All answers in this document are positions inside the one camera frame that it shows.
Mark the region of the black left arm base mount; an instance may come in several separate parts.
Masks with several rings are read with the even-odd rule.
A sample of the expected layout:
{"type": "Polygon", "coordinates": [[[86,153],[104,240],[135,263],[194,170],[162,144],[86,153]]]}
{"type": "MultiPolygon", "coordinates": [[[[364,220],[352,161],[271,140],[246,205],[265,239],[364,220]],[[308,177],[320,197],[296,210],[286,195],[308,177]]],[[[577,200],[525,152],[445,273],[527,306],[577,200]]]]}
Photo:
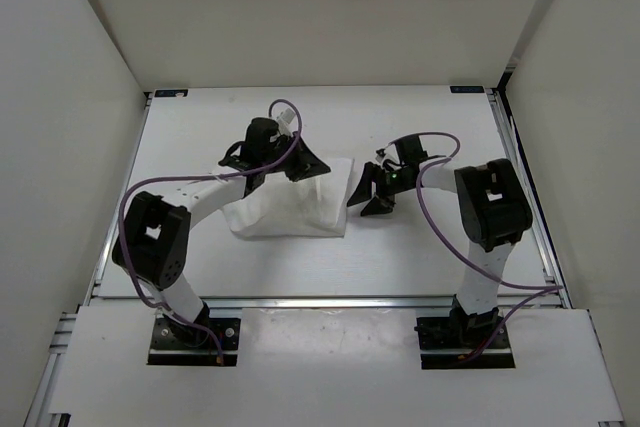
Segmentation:
{"type": "Polygon", "coordinates": [[[209,334],[177,323],[168,316],[155,316],[147,364],[151,366],[235,367],[241,333],[241,319],[209,316],[208,329],[215,334],[221,347],[209,334]]]}

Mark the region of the white pleated skirt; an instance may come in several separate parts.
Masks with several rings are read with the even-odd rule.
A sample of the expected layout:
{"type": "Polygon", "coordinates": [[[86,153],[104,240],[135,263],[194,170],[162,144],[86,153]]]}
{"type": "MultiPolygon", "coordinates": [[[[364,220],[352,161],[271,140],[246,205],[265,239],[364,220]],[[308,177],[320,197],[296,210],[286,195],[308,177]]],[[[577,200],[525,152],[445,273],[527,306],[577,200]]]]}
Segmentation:
{"type": "Polygon", "coordinates": [[[222,209],[229,230],[244,239],[342,237],[354,160],[331,158],[326,164],[329,173],[299,182],[282,173],[267,177],[255,193],[222,209]]]}

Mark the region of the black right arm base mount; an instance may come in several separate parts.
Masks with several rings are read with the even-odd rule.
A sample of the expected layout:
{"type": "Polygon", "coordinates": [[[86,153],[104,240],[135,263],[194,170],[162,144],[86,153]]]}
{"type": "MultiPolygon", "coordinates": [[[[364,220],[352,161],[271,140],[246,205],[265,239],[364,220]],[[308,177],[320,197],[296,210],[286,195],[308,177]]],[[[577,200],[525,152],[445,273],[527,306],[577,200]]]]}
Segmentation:
{"type": "Polygon", "coordinates": [[[421,316],[418,335],[422,370],[483,370],[516,367],[504,317],[498,307],[467,314],[454,299],[446,316],[421,316]]]}

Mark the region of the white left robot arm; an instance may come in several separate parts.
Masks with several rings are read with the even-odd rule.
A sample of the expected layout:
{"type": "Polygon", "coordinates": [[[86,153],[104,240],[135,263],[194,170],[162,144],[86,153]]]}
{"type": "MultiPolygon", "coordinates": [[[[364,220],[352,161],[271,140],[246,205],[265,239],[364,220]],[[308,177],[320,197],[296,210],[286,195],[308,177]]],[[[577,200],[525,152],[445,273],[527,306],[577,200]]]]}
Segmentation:
{"type": "Polygon", "coordinates": [[[209,311],[183,271],[191,230],[228,204],[253,194],[270,174],[298,182],[330,173],[291,125],[299,115],[287,109],[277,117],[251,120],[209,174],[177,176],[174,194],[147,191],[150,180],[133,186],[119,211],[113,262],[131,278],[141,299],[175,323],[175,335],[188,347],[206,342],[209,311]]]}

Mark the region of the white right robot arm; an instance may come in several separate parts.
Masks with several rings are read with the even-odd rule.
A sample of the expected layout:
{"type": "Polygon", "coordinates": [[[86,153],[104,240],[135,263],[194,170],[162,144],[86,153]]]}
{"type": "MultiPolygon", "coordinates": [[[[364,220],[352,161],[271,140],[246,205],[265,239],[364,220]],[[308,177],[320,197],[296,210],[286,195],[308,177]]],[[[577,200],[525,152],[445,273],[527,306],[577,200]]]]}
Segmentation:
{"type": "Polygon", "coordinates": [[[393,212],[395,197],[413,190],[434,234],[467,268],[454,298],[462,313],[449,322],[449,334],[460,346],[470,347],[486,331],[481,317],[497,313],[498,288],[503,285],[528,291],[525,285],[503,280],[509,256],[533,223],[533,214],[515,169],[506,158],[480,166],[457,167],[453,159],[461,143],[446,132],[419,132],[399,137],[376,151],[376,160],[364,164],[360,180],[347,201],[362,205],[360,215],[393,212]],[[437,226],[428,210],[424,191],[453,194],[468,252],[460,252],[437,226]]]}

